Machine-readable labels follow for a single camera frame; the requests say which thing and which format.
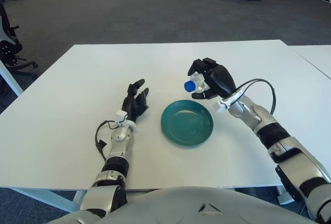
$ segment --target plastic bottle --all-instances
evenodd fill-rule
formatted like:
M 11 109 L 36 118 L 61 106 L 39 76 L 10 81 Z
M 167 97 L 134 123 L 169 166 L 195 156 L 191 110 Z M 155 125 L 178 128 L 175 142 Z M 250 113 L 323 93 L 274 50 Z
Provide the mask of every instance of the plastic bottle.
M 187 92 L 196 92 L 196 93 L 202 93 L 205 90 L 209 89 L 208 85 L 205 83 L 205 79 L 202 74 L 194 73 L 190 77 L 190 81 L 187 81 L 184 84 L 184 89 Z

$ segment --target cable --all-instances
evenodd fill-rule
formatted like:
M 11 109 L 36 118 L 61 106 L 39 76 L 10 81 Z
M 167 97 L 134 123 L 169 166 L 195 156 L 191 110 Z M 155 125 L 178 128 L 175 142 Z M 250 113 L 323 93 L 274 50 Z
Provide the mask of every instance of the cable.
M 128 114 L 126 114 L 125 116 L 124 116 L 124 119 L 122 120 L 122 121 L 120 121 L 120 122 L 118 122 L 118 123 L 122 123 L 123 121 L 125 121 L 125 119 L 126 119 L 126 117 L 128 116 Z M 104 156 L 104 154 L 103 154 L 103 151 L 102 151 L 102 149 L 107 145 L 104 141 L 102 141 L 101 139 L 100 139 L 100 141 L 98 142 L 98 131 L 99 131 L 99 129 L 101 128 L 101 127 L 103 127 L 104 126 L 104 124 L 108 124 L 108 127 L 109 127 L 109 129 L 111 129 L 111 130 L 114 130 L 114 129 L 116 129 L 117 127 L 119 127 L 119 125 L 117 125 L 116 127 L 111 127 L 110 126 L 110 124 L 109 123 L 114 123 L 115 121 L 103 121 L 99 126 L 98 126 L 98 128 L 97 128 L 97 130 L 96 130 L 96 132 L 95 132 L 95 146 L 97 147 L 97 150 L 99 151 L 99 153 L 101 154 L 101 156 L 102 156 L 102 158 L 104 159 L 104 161 L 106 160 L 106 157 Z
M 249 81 L 247 81 L 246 83 L 243 83 L 242 85 L 240 85 L 235 91 L 237 91 L 237 90 L 239 90 L 241 87 L 243 87 L 243 86 L 245 86 L 245 85 L 251 83 L 251 84 L 249 84 L 249 85 L 247 86 L 247 88 L 244 90 L 244 92 L 243 92 L 243 94 L 244 94 L 244 93 L 246 92 L 246 90 L 247 90 L 250 86 L 252 86 L 253 84 L 255 84 L 255 83 L 257 83 L 257 82 L 264 82 L 264 83 L 266 83 L 266 84 L 268 84 L 268 85 L 270 86 L 271 92 L 272 92 L 272 94 L 273 94 L 273 104 L 272 104 L 272 107 L 271 107 L 271 110 L 270 110 L 270 114 L 273 115 L 273 113 L 274 113 L 274 111 L 275 111 L 275 108 L 276 108 L 276 93 L 275 93 L 275 89 L 274 89 L 274 87 L 273 87 L 273 86 L 271 85 L 271 83 L 269 83 L 267 80 L 264 80 L 264 79 L 261 79 L 261 78 L 255 78 L 255 79 L 249 80 Z

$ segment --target teal plate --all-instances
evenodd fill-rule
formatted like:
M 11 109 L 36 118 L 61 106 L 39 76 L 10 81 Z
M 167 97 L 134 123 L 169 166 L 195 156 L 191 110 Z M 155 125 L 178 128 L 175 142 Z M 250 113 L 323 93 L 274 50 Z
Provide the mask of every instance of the teal plate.
M 180 100 L 166 107 L 161 117 L 162 131 L 178 145 L 198 145 L 213 132 L 213 118 L 195 101 Z

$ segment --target office chair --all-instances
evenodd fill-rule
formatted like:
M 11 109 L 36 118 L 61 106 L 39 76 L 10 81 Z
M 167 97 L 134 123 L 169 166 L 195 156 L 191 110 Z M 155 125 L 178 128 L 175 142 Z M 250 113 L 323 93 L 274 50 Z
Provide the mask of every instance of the office chair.
M 0 59 L 7 67 L 8 71 L 11 74 L 17 74 L 22 76 L 29 76 L 33 80 L 36 80 L 38 77 L 35 73 L 22 72 L 20 69 L 26 68 L 32 65 L 34 68 L 38 67 L 37 63 L 32 61 L 24 65 L 18 65 L 19 60 L 22 59 L 16 54 L 22 50 L 22 45 L 16 37 L 15 29 L 19 28 L 18 26 L 10 27 L 8 16 L 4 7 L 4 4 L 0 2 Z

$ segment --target gray carpet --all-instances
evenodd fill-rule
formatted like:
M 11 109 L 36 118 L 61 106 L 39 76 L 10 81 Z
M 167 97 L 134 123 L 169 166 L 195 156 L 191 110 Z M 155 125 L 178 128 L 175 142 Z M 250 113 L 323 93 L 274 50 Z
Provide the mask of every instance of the gray carpet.
M 74 44 L 260 39 L 331 44 L 331 5 L 320 0 L 20 0 L 5 2 L 5 8 L 11 25 L 20 26 L 19 55 L 39 64 L 26 71 L 38 74 Z M 15 78 L 23 89 L 32 83 Z M 11 90 L 0 96 L 0 113 L 14 99 Z M 273 187 L 254 192 L 277 203 Z M 0 189 L 0 203 L 4 223 L 43 223 L 65 214 L 9 189 Z M 299 213 L 302 205 L 286 208 Z

